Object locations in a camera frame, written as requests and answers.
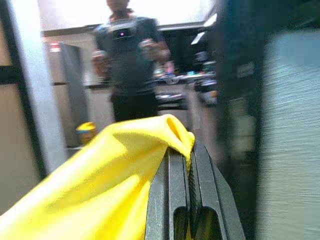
yellow fabric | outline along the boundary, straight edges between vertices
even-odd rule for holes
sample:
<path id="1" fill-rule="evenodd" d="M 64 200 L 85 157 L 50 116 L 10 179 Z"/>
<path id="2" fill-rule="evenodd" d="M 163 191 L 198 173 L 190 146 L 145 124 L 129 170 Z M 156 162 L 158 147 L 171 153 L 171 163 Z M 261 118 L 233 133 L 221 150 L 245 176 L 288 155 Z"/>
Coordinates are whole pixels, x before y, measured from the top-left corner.
<path id="1" fill-rule="evenodd" d="M 106 127 L 0 217 L 1 240 L 143 240 L 149 189 L 167 147 L 195 137 L 172 115 Z"/>

object on counter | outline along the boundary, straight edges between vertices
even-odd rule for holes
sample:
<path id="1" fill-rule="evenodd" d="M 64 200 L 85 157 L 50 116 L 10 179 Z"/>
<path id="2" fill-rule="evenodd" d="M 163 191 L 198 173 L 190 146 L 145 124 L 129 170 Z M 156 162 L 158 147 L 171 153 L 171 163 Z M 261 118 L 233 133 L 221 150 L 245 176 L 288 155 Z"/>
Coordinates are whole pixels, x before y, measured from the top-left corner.
<path id="1" fill-rule="evenodd" d="M 87 145 L 96 136 L 96 125 L 93 122 L 85 122 L 77 127 L 77 133 L 83 145 Z"/>

person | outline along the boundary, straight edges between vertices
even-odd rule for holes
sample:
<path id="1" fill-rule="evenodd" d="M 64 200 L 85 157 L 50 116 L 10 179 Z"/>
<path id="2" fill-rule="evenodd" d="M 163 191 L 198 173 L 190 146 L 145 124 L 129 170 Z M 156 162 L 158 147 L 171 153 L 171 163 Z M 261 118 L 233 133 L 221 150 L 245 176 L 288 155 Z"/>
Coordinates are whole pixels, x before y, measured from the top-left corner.
<path id="1" fill-rule="evenodd" d="M 155 62 L 166 63 L 170 51 L 154 19 L 137 17 L 128 8 L 129 0 L 107 0 L 112 11 L 107 24 L 95 29 L 97 51 L 92 58 L 95 72 L 105 78 L 110 74 L 114 118 L 116 122 L 153 117 L 158 114 L 153 81 Z M 133 36 L 116 38 L 110 32 L 115 21 L 135 22 Z M 141 42 L 147 40 L 144 48 Z"/>

person's right hand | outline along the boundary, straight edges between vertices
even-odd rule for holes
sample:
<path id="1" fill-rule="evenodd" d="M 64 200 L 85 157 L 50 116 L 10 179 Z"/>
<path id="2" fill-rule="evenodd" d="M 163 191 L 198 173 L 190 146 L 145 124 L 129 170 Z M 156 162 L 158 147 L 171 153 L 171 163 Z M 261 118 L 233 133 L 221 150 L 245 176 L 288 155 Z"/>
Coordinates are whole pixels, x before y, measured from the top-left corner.
<path id="1" fill-rule="evenodd" d="M 109 60 L 106 55 L 99 54 L 99 52 L 100 50 L 96 50 L 93 53 L 92 63 L 93 63 L 95 73 L 99 77 L 105 78 L 107 77 L 107 74 L 108 74 Z"/>

gray t-shirt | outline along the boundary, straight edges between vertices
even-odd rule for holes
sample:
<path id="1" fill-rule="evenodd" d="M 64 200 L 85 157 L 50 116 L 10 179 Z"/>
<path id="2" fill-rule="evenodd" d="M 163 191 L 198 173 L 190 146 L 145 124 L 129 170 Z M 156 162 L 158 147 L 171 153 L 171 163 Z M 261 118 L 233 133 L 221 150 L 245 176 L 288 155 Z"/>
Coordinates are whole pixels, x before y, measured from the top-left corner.
<path id="1" fill-rule="evenodd" d="M 113 39 L 106 25 L 100 25 L 95 30 L 98 48 L 106 51 L 110 59 L 111 84 L 115 95 L 144 95 L 152 93 L 155 88 L 155 61 L 147 59 L 138 44 L 145 39 L 158 43 L 163 41 L 163 37 L 154 19 L 137 17 L 136 20 L 136 33 L 128 38 Z"/>

